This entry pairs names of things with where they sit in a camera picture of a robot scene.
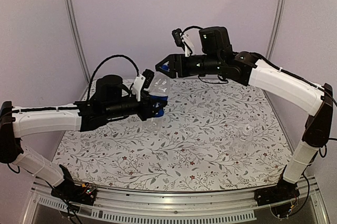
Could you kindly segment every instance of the transparent object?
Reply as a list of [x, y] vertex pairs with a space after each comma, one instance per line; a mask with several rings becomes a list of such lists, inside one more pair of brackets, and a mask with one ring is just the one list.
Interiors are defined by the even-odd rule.
[[240, 128], [230, 146], [230, 155], [231, 156], [245, 156], [247, 155], [248, 149], [253, 141], [253, 127], [249, 124], [245, 125], [243, 128]]
[[[164, 74], [157, 73], [150, 84], [148, 92], [153, 100], [167, 100], [170, 92], [170, 79]], [[163, 125], [163, 115], [164, 109], [161, 109], [155, 117], [143, 122], [146, 131], [154, 133], [159, 132]]]

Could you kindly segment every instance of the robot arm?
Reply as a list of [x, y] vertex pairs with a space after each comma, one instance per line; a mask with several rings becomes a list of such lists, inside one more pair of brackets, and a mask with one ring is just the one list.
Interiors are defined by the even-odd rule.
[[[156, 70], [170, 78], [196, 75], [218, 75], [220, 80], [229, 78], [244, 86], [269, 91], [306, 111], [309, 117], [302, 141], [283, 170], [278, 184], [260, 189], [255, 194], [259, 205], [299, 196], [297, 181], [329, 139], [333, 112], [332, 87], [304, 81], [274, 66], [257, 53], [234, 53], [224, 27], [201, 29], [199, 35], [205, 55], [168, 55], [156, 65]], [[179, 37], [174, 38], [176, 44], [180, 44]], [[162, 65], [168, 65], [165, 67], [168, 70], [164, 70]]]
[[53, 186], [53, 196], [92, 205], [94, 186], [77, 186], [66, 167], [53, 164], [21, 144], [21, 138], [60, 130], [90, 131], [129, 115], [138, 115], [141, 120], [154, 117], [167, 102], [154, 101], [144, 91], [153, 76], [152, 71], [146, 70], [136, 77], [131, 90], [123, 85], [121, 77], [105, 76], [97, 80], [96, 92], [90, 99], [65, 106], [22, 108], [13, 107], [11, 101], [4, 102], [0, 110], [0, 162], [17, 165], [44, 179]]

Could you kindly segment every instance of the white wall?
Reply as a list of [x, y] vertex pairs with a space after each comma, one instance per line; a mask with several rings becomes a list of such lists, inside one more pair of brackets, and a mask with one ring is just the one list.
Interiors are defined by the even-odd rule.
[[[85, 88], [64, 0], [0, 0], [0, 103], [72, 103]], [[23, 140], [51, 159], [60, 133]], [[0, 223], [19, 223], [33, 178], [0, 164]]]
[[[168, 54], [182, 53], [171, 31], [225, 26], [234, 50], [265, 53], [277, 0], [73, 0], [84, 54], [92, 72], [113, 54], [130, 56], [140, 71]], [[197, 31], [190, 33], [201, 53]], [[134, 77], [132, 65], [114, 59], [97, 76]]]
[[[310, 81], [329, 83], [337, 92], [337, 0], [286, 0], [272, 62]], [[296, 146], [304, 132], [306, 114], [282, 99], [273, 103]], [[336, 107], [331, 136], [337, 136]], [[313, 167], [331, 223], [337, 223], [337, 142]]]

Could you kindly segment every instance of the floral pattern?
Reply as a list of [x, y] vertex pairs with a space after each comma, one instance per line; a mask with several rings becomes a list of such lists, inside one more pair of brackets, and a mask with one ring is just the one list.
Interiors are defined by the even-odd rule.
[[[131, 189], [210, 191], [277, 182], [291, 152], [261, 90], [235, 82], [171, 83], [159, 133], [147, 132], [137, 116], [95, 131], [69, 131], [54, 162], [76, 180]], [[229, 147], [245, 124], [254, 127], [253, 144], [236, 156]]]

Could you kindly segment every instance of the black cable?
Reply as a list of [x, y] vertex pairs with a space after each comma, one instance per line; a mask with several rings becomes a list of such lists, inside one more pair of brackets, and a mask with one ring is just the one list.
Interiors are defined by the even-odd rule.
[[196, 28], [196, 29], [203, 29], [202, 27], [199, 27], [199, 26], [190, 26], [190, 27], [187, 27], [186, 29], [184, 29], [184, 31], [182, 31], [181, 35], [184, 35], [184, 33], [192, 28]]
[[20, 167], [17, 167], [17, 170], [14, 170], [9, 164], [7, 164], [7, 166], [9, 167], [9, 169], [14, 172], [15, 174], [19, 174], [20, 173]]
[[110, 59], [112, 58], [116, 58], [116, 57], [123, 57], [125, 59], [127, 59], [128, 61], [131, 62], [131, 64], [135, 67], [136, 69], [136, 72], [137, 72], [137, 76], [139, 76], [139, 69], [137, 67], [137, 65], [135, 64], [135, 62], [133, 62], [133, 60], [131, 58], [129, 58], [128, 56], [125, 56], [125, 55], [112, 55], [110, 57], [107, 57], [106, 59], [104, 59], [97, 67], [96, 69], [94, 70], [91, 78], [90, 78], [90, 82], [89, 82], [89, 86], [88, 86], [88, 93], [87, 93], [87, 97], [86, 97], [86, 102], [89, 102], [89, 99], [90, 99], [90, 90], [91, 90], [91, 86], [93, 84], [93, 80], [94, 80], [94, 77], [97, 73], [97, 71], [99, 70], [99, 68], [105, 64], [105, 62], [109, 61]]
[[81, 222], [81, 220], [79, 219], [79, 217], [77, 216], [76, 212], [73, 210], [72, 204], [69, 203], [69, 201], [64, 200], [63, 197], [62, 197], [62, 196], [55, 190], [55, 188], [54, 188], [51, 184], [49, 184], [47, 181], [46, 181], [46, 183], [50, 186], [50, 188], [51, 188], [52, 190], [54, 190], [54, 192], [56, 192], [56, 194], [58, 195], [58, 197], [59, 197], [59, 198], [60, 198], [60, 199], [67, 205], [67, 211], [68, 211], [68, 217], [69, 217], [69, 220], [70, 220], [73, 224], [77, 224], [77, 223], [74, 222], [74, 221], [71, 219], [71, 217], [69, 216], [69, 214], [70, 214], [69, 210], [70, 210], [71, 212], [73, 212], [73, 215], [74, 215], [75, 218], [77, 219], [78, 223], [79, 223], [79, 224], [83, 224], [83, 223]]
[[[186, 29], [184, 29], [184, 31], [181, 32], [181, 37], [184, 35], [184, 33], [190, 29], [193, 29], [193, 28], [197, 28], [197, 29], [203, 29], [202, 27], [199, 27], [199, 26], [190, 26], [190, 27], [187, 27]], [[191, 55], [193, 54], [193, 51], [192, 49], [189, 47], [189, 45], [187, 43], [184, 42], [184, 45], [189, 49]]]
[[130, 91], [130, 96], [132, 94], [132, 87], [133, 87], [133, 83], [130, 85], [129, 91]]
[[10, 114], [12, 114], [12, 113], [13, 113], [13, 111], [10, 111], [10, 112], [5, 113], [4, 115], [2, 115], [2, 116], [0, 117], [0, 121], [2, 120], [2, 118], [4, 118], [4, 117], [7, 116], [7, 115], [10, 115]]
[[228, 84], [228, 80], [226, 78], [224, 78], [223, 76], [218, 75], [217, 76], [218, 80], [220, 80], [221, 82], [225, 82], [226, 84]]
[[207, 81], [202, 80], [200, 76], [198, 76], [198, 79], [199, 79], [201, 82], [206, 83], [206, 84], [215, 84], [215, 85], [224, 85], [224, 84], [228, 84], [228, 80], [226, 80], [225, 82], [207, 82]]
[[78, 107], [32, 107], [32, 108], [23, 108], [18, 112], [25, 113], [25, 112], [39, 112], [39, 111], [53, 111], [53, 110], [77, 110]]
[[303, 205], [301, 205], [301, 207], [300, 207], [296, 212], [291, 213], [291, 214], [289, 215], [289, 217], [290, 217], [290, 216], [293, 216], [293, 215], [297, 214], [299, 211], [301, 211], [302, 208], [305, 206], [305, 203], [306, 203], [306, 202], [308, 201], [308, 199], [309, 199], [309, 194], [310, 194], [310, 183], [309, 183], [309, 180], [307, 179], [307, 177], [305, 176], [305, 174], [303, 173], [302, 175], [303, 175], [303, 177], [305, 178], [305, 180], [306, 180], [306, 182], [307, 182], [307, 184], [308, 184], [308, 192], [307, 192], [307, 194], [306, 194], [306, 198], [305, 198], [305, 201], [304, 201]]
[[320, 156], [321, 156], [321, 158], [324, 158], [324, 157], [326, 157], [326, 154], [328, 153], [328, 148], [326, 147], [326, 144], [324, 144], [324, 147], [325, 147], [325, 152], [324, 152], [324, 155], [322, 154], [322, 152], [321, 152], [321, 149], [320, 149]]

